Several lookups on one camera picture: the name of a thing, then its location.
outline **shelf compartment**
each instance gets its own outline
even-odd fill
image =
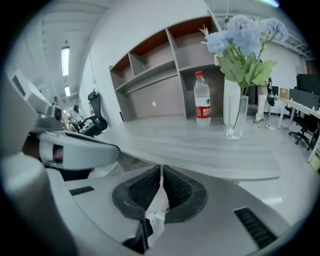
[[[140,90],[140,89],[142,89],[142,88],[144,88],[146,86],[150,86],[150,85],[152,85],[154,83],[160,82],[160,81],[168,79],[168,78],[175,77],[177,75],[178,75],[177,74],[177,69],[175,67],[171,68],[171,69],[168,69],[166,71],[163,71],[163,72],[155,74],[155,75],[153,75],[151,77],[148,77],[145,80],[137,82],[136,84],[132,85],[127,90],[125,90],[125,94],[133,93],[133,92],[135,92],[137,90]]]
[[[161,30],[137,45],[129,53],[133,74],[139,75],[145,70],[174,59],[165,30]]]
[[[180,73],[188,73],[188,72],[197,72],[201,71],[203,69],[213,69],[213,70],[219,70],[220,67],[216,66],[214,63],[209,63],[209,64],[202,64],[202,65],[190,65],[190,66],[185,66],[179,68]]]
[[[203,79],[209,86],[210,101],[211,101],[211,116],[222,117],[224,106],[224,87],[225,87],[225,75],[220,71],[220,67],[217,66],[202,66],[202,68],[196,68],[203,72]],[[186,87],[185,100],[186,100],[186,115],[187,118],[194,117],[196,115],[196,103],[194,95],[194,87],[196,83],[195,70],[193,68],[185,69],[181,73],[181,80]]]
[[[180,87],[180,78],[174,76],[136,90],[127,97],[138,119],[183,115],[185,110]]]
[[[175,50],[178,69],[189,66],[214,65],[214,56],[208,51],[207,45],[203,43],[193,44]]]
[[[168,30],[173,36],[173,38],[176,40],[176,42],[178,41],[178,38],[191,34],[202,35],[202,40],[204,40],[204,34],[201,31],[199,31],[199,29],[203,28],[204,26],[208,28],[209,33],[218,31],[218,29],[213,23],[212,18],[207,15],[172,25],[168,27]]]
[[[152,77],[156,74],[159,74],[161,72],[164,72],[164,71],[167,71],[167,70],[170,70],[170,69],[173,69],[175,68],[175,62],[174,60],[170,60],[168,62],[165,62],[165,63],[162,63],[158,66],[155,66],[155,67],[152,67],[152,68],[149,68],[143,72],[141,72],[140,74],[136,75],[134,78],[132,78],[131,80],[123,83],[122,85],[120,85],[119,87],[117,87],[115,89],[115,91],[126,91],[128,88],[130,88],[131,86],[143,81],[143,80],[146,80],[147,78],[149,77]]]
[[[134,74],[130,65],[129,55],[126,54],[115,66],[110,69],[113,87],[116,90],[122,84],[133,79]]]

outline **fire extinguisher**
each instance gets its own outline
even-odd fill
[[[94,108],[92,107],[90,101],[89,101],[89,107],[90,107],[90,115],[91,115],[91,116],[94,116],[94,115],[95,115]]]

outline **black vent grille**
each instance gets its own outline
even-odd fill
[[[80,195],[83,193],[87,193],[89,191],[95,190],[92,186],[84,186],[84,187],[79,187],[79,188],[75,188],[75,189],[71,189],[70,194],[72,196],[76,196],[76,195]]]
[[[271,231],[249,208],[235,210],[234,213],[242,222],[245,229],[249,232],[260,249],[268,246],[277,239],[276,236],[271,233]]]

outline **white pants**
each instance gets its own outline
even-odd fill
[[[258,112],[255,114],[255,119],[260,121],[264,119],[264,110],[265,110],[265,103],[267,101],[268,95],[258,95]]]

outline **black monitor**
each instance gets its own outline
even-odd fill
[[[296,88],[300,91],[320,95],[320,75],[297,74]]]

